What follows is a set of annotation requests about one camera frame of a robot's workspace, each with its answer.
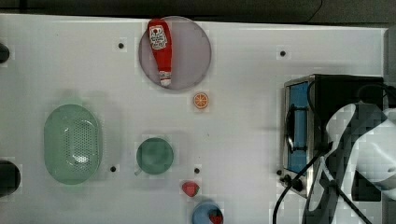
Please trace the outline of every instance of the green basket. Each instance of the green basket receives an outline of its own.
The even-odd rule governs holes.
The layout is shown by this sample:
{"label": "green basket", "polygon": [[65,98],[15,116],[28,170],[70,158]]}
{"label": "green basket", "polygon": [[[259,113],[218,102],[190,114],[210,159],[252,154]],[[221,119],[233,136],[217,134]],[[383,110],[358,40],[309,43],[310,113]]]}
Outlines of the green basket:
{"label": "green basket", "polygon": [[44,127],[44,160],[57,181],[76,185],[89,179],[102,159],[101,134],[95,116],[81,105],[62,105]]}

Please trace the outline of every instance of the ketchup bottle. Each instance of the ketchup bottle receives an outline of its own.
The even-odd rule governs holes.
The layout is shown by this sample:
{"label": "ketchup bottle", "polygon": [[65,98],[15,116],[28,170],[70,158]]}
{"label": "ketchup bottle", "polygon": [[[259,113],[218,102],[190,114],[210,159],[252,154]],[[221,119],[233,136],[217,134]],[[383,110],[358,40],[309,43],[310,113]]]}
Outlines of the ketchup bottle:
{"label": "ketchup bottle", "polygon": [[172,38],[166,21],[153,19],[148,22],[148,38],[158,65],[161,85],[171,84]]}

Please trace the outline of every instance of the white table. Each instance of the white table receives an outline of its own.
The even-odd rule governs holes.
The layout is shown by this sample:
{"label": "white table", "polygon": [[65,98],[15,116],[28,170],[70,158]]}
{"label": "white table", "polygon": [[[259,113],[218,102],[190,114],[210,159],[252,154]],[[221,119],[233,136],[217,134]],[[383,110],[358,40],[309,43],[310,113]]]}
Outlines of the white table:
{"label": "white table", "polygon": [[[166,91],[138,63],[147,20],[0,15],[0,40],[12,51],[0,67],[0,157],[22,171],[21,187],[1,199],[0,223],[190,223],[204,198],[227,224],[270,223],[283,190],[283,83],[314,73],[383,75],[384,29],[198,23],[212,43],[207,77]],[[204,112],[191,104],[196,91],[209,94]],[[77,186],[56,182],[44,165],[44,122],[70,96],[99,118],[105,142],[98,172]],[[176,161],[165,175],[136,177],[134,153],[150,134],[172,142]],[[194,178],[202,190],[192,200],[179,183]],[[299,223],[304,203],[290,193],[278,223]],[[380,206],[362,205],[381,223]]]}

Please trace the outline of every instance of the bottle label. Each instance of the bottle label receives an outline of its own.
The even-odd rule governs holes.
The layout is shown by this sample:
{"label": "bottle label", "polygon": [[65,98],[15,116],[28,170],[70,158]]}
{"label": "bottle label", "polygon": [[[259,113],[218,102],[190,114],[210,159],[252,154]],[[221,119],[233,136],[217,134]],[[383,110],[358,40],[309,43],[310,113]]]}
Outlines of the bottle label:
{"label": "bottle label", "polygon": [[160,80],[164,80],[164,79],[171,79],[171,73],[160,71]]}
{"label": "bottle label", "polygon": [[153,49],[166,48],[166,43],[168,41],[166,40],[166,35],[161,25],[149,27],[149,41]]}

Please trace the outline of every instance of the teal mug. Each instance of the teal mug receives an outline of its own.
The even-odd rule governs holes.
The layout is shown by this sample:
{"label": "teal mug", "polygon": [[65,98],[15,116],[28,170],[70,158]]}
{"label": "teal mug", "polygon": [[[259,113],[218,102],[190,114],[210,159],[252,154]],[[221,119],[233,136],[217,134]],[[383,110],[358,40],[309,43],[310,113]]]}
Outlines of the teal mug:
{"label": "teal mug", "polygon": [[139,175],[142,171],[149,175],[160,175],[171,167],[174,152],[165,140],[157,137],[149,138],[137,150],[136,160],[140,169],[134,173],[135,175]]}

